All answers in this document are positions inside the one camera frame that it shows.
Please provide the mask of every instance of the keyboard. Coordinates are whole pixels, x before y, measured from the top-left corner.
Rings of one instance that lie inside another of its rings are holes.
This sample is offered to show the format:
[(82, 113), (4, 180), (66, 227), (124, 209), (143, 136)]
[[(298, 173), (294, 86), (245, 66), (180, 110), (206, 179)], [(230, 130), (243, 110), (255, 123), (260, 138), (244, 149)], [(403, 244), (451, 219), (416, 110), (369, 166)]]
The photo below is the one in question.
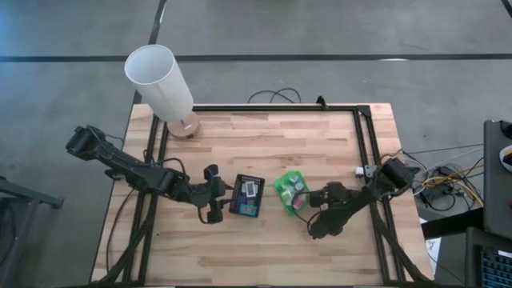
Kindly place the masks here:
[(512, 288), (512, 257), (496, 249), (482, 248), (480, 251), (482, 284), (484, 288)]

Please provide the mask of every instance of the butcher block tabletop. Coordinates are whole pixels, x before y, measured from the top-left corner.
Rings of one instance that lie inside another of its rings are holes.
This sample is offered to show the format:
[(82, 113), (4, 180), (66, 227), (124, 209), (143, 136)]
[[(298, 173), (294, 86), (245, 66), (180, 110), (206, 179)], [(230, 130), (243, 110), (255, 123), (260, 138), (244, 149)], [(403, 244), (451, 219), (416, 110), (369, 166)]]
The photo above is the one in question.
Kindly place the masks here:
[[(368, 104), (381, 155), (399, 150), (391, 105)], [(264, 178), (265, 188), (257, 218), (223, 209), (224, 220), (201, 224), (195, 206), (160, 198), (156, 211), (148, 264), (147, 285), (162, 286), (327, 286), (382, 284), (370, 210), (357, 212), (343, 232), (313, 240), (306, 224), (283, 209), (273, 184), (289, 170), (299, 170), (308, 187), (317, 190), (329, 181), (357, 189), (361, 165), (354, 116), (344, 111), (232, 111), (198, 112), (202, 131), (192, 139), (170, 136), (166, 158), (180, 158), (191, 183), (204, 182), (203, 169), (217, 164), (219, 175), (234, 186), (237, 174)], [(148, 105), (133, 108), (123, 150), (143, 159), (153, 112)], [(366, 130), (366, 150), (371, 152)], [(157, 132), (157, 158), (162, 124)], [(165, 166), (180, 170), (176, 162)], [(131, 191), (114, 184), (110, 206), (91, 280), (106, 274), (106, 243), (118, 209)], [(112, 266), (127, 246), (137, 193), (132, 193), (115, 227), (109, 252)], [(230, 191), (224, 198), (230, 198)], [(432, 278), (414, 196), (405, 193), (391, 202), (400, 245), (413, 263)], [(209, 208), (203, 209), (203, 217)], [(301, 211), (304, 218), (313, 208)], [(395, 276), (389, 247), (386, 255)], [(140, 254), (136, 254), (137, 275)]]

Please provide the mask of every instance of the black cable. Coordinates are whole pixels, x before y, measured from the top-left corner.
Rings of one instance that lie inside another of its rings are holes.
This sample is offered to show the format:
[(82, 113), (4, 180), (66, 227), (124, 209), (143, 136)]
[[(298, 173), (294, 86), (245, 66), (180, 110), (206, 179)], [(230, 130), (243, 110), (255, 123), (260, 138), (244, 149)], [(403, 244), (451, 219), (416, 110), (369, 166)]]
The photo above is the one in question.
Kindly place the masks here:
[(203, 218), (202, 218), (202, 214), (201, 214), (201, 208), (198, 207), (198, 217), (199, 217), (199, 220), (201, 221), (202, 224), (210, 224), (208, 222), (206, 222)]
[(464, 174), (464, 176), (461, 178), (461, 180), (468, 186), (470, 186), (471, 188), (473, 188), (473, 191), (476, 193), (477, 197), (483, 202), (483, 199), (482, 199), (482, 196), (480, 195), (480, 192), (479, 190), (473, 185), (473, 183), (471, 183), (471, 181), (468, 180), (468, 175), (471, 173), (471, 171), (473, 171), (476, 166), (483, 160), (483, 157), (480, 158), (478, 161), (476, 161), (476, 163), (470, 168), (469, 171), (467, 171), (466, 174)]
[(298, 197), (299, 195), (306, 194), (306, 193), (309, 193), (309, 192), (299, 192), (299, 193), (296, 193), (296, 194), (292, 197), (292, 199), (291, 199), (291, 210), (292, 210), (292, 212), (295, 214), (295, 216), (297, 216), (299, 219), (301, 219), (305, 224), (307, 224), (307, 221), (306, 221), (304, 218), (302, 218), (302, 217), (297, 213), (297, 211), (296, 211), (296, 209), (295, 209), (295, 206), (294, 206), (294, 200), (295, 200), (295, 199), (297, 199), (297, 197)]
[(456, 203), (456, 201), (457, 201), (457, 199), (455, 199), (455, 196), (454, 196), (453, 194), (446, 194), (446, 195), (451, 196), (451, 197), (452, 197), (452, 199), (453, 199), (453, 201), (452, 201), (451, 205), (450, 205), (450, 206), (448, 206), (447, 208), (439, 209), (439, 208), (436, 208), (436, 207), (432, 206), (432, 202), (433, 202), (434, 200), (428, 200), (428, 199), (427, 199), (427, 200), (426, 200), (426, 204), (428, 205), (428, 207), (429, 207), (429, 208), (432, 208), (432, 210), (434, 210), (434, 211), (437, 211), (437, 212), (446, 212), (446, 211), (448, 211), (448, 210), (450, 210), (450, 209), (454, 208), (455, 203)]
[(135, 189), (132, 189), (128, 195), (125, 197), (125, 199), (122, 201), (118, 212), (115, 215), (114, 223), (112, 224), (112, 228), (110, 229), (109, 238), (106, 241), (106, 272), (109, 273), (109, 253), (110, 253), (110, 243), (112, 242), (112, 234), (114, 234), (114, 230), (116, 225), (118, 224), (119, 216), (121, 215), (122, 209), (125, 207), (126, 203), (128, 202), (128, 198), (131, 196), (131, 194), (135, 191)]
[[(144, 149), (144, 151), (142, 152), (142, 156), (144, 156), (144, 160), (148, 159), (147, 149)], [(153, 155), (151, 155), (148, 160), (150, 161), (150, 163), (154, 163)]]
[(423, 168), (423, 169), (427, 170), (426, 166), (425, 166), (425, 165), (423, 165), (423, 163), (421, 163), (419, 160), (417, 160), (416, 158), (414, 158), (413, 156), (411, 156), (409, 152), (405, 152), (405, 151), (402, 149), (402, 153), (404, 153), (407, 157), (409, 157), (409, 158), (411, 158), (411, 159), (415, 160), (417, 163), (419, 163), (419, 165), (421, 165), (421, 166), (422, 166), (422, 168)]
[(434, 263), (436, 263), (439, 267), (443, 268), (444, 271), (448, 272), (450, 275), (452, 275), (455, 279), (457, 279), (461, 284), (465, 285), (464, 282), (457, 276), (455, 276), (454, 273), (452, 273), (450, 270), (448, 270), (447, 268), (445, 268), (443, 265), (439, 264), (437, 261), (435, 261), (432, 256), (430, 256), (430, 253), (428, 253), (430, 259), (432, 259), (432, 261), (434, 261)]
[(465, 202), (465, 203), (466, 203), (466, 205), (467, 205), (467, 210), (468, 210), (468, 211), (469, 211), (469, 210), (471, 210), (471, 208), (473, 208), (473, 205), (474, 205), (474, 203), (475, 203), (475, 201), (476, 201), (476, 200), (473, 200), (473, 205), (471, 205), (471, 206), (470, 206), (470, 203), (467, 201), (466, 197), (465, 197), (464, 195), (462, 195), (461, 197), (462, 197), (462, 199), (464, 200), (464, 202)]
[(296, 94), (297, 94), (297, 97), (298, 97), (298, 100), (299, 100), (299, 103), (302, 103), (302, 99), (301, 99), (301, 96), (300, 94), (296, 91), (296, 89), (294, 88), (283, 88), (283, 89), (280, 89), (278, 91), (272, 91), (272, 90), (261, 90), (261, 91), (258, 91), (254, 94), (252, 94), (251, 96), (249, 96), (249, 98), (247, 99), (247, 103), (250, 103), (250, 100), (252, 100), (252, 98), (260, 95), (260, 94), (267, 94), (267, 93), (272, 93), (272, 97), (270, 98), (270, 103), (272, 103), (272, 100), (274, 100), (274, 97), (275, 96), (279, 96), (279, 97), (282, 97), (284, 99), (286, 99), (288, 102), (290, 103), (295, 103), (295, 101), (291, 100), (290, 98), (288, 98), (287, 96), (285, 96), (284, 94), (280, 93), (281, 91), (284, 91), (284, 90), (292, 90), (294, 91)]
[(467, 171), (467, 173), (466, 173), (466, 174), (464, 174), (464, 177), (462, 177), (462, 178), (466, 178), (466, 177), (467, 177), (467, 175), (469, 175), (469, 174), (471, 173), (471, 171), (473, 171), (473, 170), (474, 170), (474, 168), (475, 168), (475, 167), (476, 167), (476, 166), (477, 166), (477, 165), (478, 165), (482, 160), (483, 160), (483, 157), (482, 157), (482, 158), (480, 158), (478, 161), (476, 161), (476, 163), (475, 163), (475, 164), (470, 168), (470, 170), (469, 170), (469, 171)]
[(316, 213), (315, 213), (315, 214), (313, 214), (313, 216), (311, 216), (311, 217), (310, 217), (310, 219), (307, 221), (307, 223), (306, 223), (306, 224), (307, 224), (306, 228), (307, 228), (307, 233), (308, 233), (309, 235), (311, 235), (311, 228), (310, 228), (310, 227), (311, 227), (311, 222), (312, 222), (312, 221), (313, 221), (317, 216), (319, 216), (321, 212), (322, 212), (321, 210), (320, 210), (320, 211), (318, 211), (318, 212), (316, 212)]
[[(96, 134), (96, 131), (92, 130), (92, 129), (89, 129), (89, 131), (93, 134), (93, 136), (98, 140), (98, 143), (100, 145), (101, 148), (104, 149), (105, 152), (108, 152), (108, 149), (103, 145), (103, 142), (102, 140), (100, 139), (100, 137)], [(120, 158), (119, 156), (117, 156), (115, 153), (112, 153), (111, 154), (112, 157), (116, 157), (118, 160), (121, 160), (121, 161), (124, 161), (126, 162), (123, 158)], [(168, 161), (177, 161), (179, 163), (179, 165), (181, 166), (182, 168), (182, 172), (184, 174), (186, 174), (186, 171), (185, 171), (185, 165), (183, 165), (183, 162), (182, 160), (180, 160), (179, 158), (175, 158), (175, 157), (172, 157), (172, 158), (167, 158), (167, 159), (163, 159), (163, 160), (160, 160), (160, 161), (154, 161), (153, 159), (153, 156), (151, 155), (151, 159), (152, 159), (152, 163), (141, 163), (141, 164), (133, 164), (133, 163), (129, 163), (131, 164), (132, 166), (138, 166), (138, 167), (148, 167), (148, 166), (156, 166), (156, 165), (159, 165), (159, 164), (162, 164), (164, 162), (168, 162)]]
[(121, 141), (123, 146), (125, 145), (125, 139), (123, 139), (121, 137), (113, 136), (113, 135), (110, 135), (110, 134), (105, 134), (105, 136), (110, 137), (112, 139), (117, 139), (117, 140)]
[(476, 146), (482, 146), (482, 145), (483, 145), (483, 143), (481, 143), (481, 144), (465, 145), (465, 146), (449, 147), (449, 148), (441, 148), (441, 149), (433, 149), (433, 150), (424, 150), (424, 151), (408, 152), (408, 154), (422, 154), (422, 153), (429, 153), (429, 152), (438, 152), (438, 151), (445, 151), (445, 150), (454, 150), (454, 149), (462, 149), (462, 148), (476, 147)]
[(466, 178), (466, 179), (468, 179), (468, 178), (472, 178), (472, 177), (480, 176), (480, 175), (482, 175), (482, 174), (483, 174), (483, 172), (480, 172), (480, 173), (476, 173), (476, 174), (473, 174), (473, 175), (470, 175), (470, 176), (465, 176), (465, 178)]
[(12, 227), (12, 240), (10, 241), (10, 244), (9, 244), (9, 248), (6, 250), (6, 253), (2, 256), (2, 260), (0, 260), (0, 267), (2, 267), (3, 263), (7, 260), (7, 257), (9, 257), (9, 254), (10, 254), (10, 251), (13, 249), (13, 246), (14, 246), (14, 242), (16, 241), (16, 222), (14, 220), (14, 211), (13, 211), (13, 207), (11, 205), (9, 205), (9, 208), (8, 208), (9, 212), (10, 212), (10, 224), (11, 224), (11, 227)]
[(298, 102), (302, 103), (302, 98), (301, 98), (300, 93), (298, 91), (296, 91), (296, 89), (294, 89), (294, 88), (283, 88), (283, 89), (276, 91), (274, 93), (274, 95), (272, 95), (272, 97), (270, 97), (270, 103), (272, 103), (272, 101), (274, 100), (274, 97), (278, 96), (278, 93), (281, 93), (281, 92), (287, 91), (287, 90), (291, 90), (291, 91), (295, 92), (297, 95), (297, 98), (298, 98)]

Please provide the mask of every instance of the yellow wire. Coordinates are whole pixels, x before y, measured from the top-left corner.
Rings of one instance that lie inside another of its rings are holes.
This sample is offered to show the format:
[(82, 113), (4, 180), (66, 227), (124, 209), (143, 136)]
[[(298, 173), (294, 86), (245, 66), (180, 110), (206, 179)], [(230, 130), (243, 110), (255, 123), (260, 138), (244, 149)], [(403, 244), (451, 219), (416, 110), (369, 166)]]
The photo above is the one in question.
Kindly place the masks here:
[(473, 198), (475, 198), (478, 201), (478, 203), (480, 203), (480, 206), (483, 207), (483, 202), (482, 200), (480, 200), (480, 197), (477, 197), (476, 193), (472, 191), (466, 184), (462, 184), (460, 180), (455, 181), (455, 183), (459, 184), (460, 186), (462, 186), (462, 188), (466, 189), (466, 191), (470, 192), (470, 194), (473, 195)]
[(453, 180), (452, 177), (457, 175), (457, 174), (464, 173), (464, 172), (467, 172), (467, 171), (470, 171), (470, 170), (474, 170), (474, 169), (477, 169), (477, 168), (480, 168), (480, 167), (483, 167), (483, 165), (478, 165), (478, 166), (475, 166), (473, 168), (468, 168), (468, 169), (460, 170), (460, 171), (452, 173), (452, 174), (450, 174), (448, 176), (437, 176), (437, 177), (428, 178), (425, 181), (423, 181), (423, 184), (426, 184), (430, 180), (436, 180), (436, 179)]
[(473, 198), (476, 199), (478, 201), (478, 203), (480, 203), (480, 205), (483, 207), (483, 202), (482, 202), (482, 200), (480, 200), (480, 197), (478, 197), (476, 195), (476, 193), (472, 191), (472, 189), (470, 189), (468, 186), (466, 186), (466, 184), (462, 184), (460, 180), (453, 180), (452, 178), (450, 178), (450, 176), (447, 176), (447, 177), (432, 177), (432, 178), (428, 178), (427, 180), (423, 181), (422, 186), (428, 187), (428, 183), (427, 182), (432, 181), (432, 180), (443, 180), (444, 182), (446, 180), (448, 180), (450, 182), (459, 184), (462, 188), (464, 188), (464, 190), (469, 192), (473, 196)]

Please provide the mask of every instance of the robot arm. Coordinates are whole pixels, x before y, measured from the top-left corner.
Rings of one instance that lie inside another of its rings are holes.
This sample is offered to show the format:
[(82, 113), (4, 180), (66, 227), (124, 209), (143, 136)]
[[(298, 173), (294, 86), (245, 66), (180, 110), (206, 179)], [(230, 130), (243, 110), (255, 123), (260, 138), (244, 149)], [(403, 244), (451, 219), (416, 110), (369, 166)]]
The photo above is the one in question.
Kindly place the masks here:
[(144, 163), (126, 154), (106, 140), (106, 135), (98, 128), (78, 126), (66, 144), (68, 153), (82, 160), (99, 160), (110, 167), (105, 174), (114, 180), (124, 176), (128, 184), (145, 193), (157, 193), (176, 202), (187, 202), (197, 208), (210, 204), (208, 223), (222, 221), (224, 202), (215, 201), (226, 194), (228, 187), (218, 176), (217, 165), (204, 169), (206, 183), (191, 185), (190, 177), (182, 171)]
[(413, 176), (409, 168), (397, 158), (386, 161), (360, 191), (348, 190), (340, 182), (329, 182), (324, 189), (310, 193), (310, 205), (328, 209), (319, 212), (309, 229), (311, 237), (336, 236), (352, 215), (372, 202), (387, 196), (399, 196), (412, 185)]

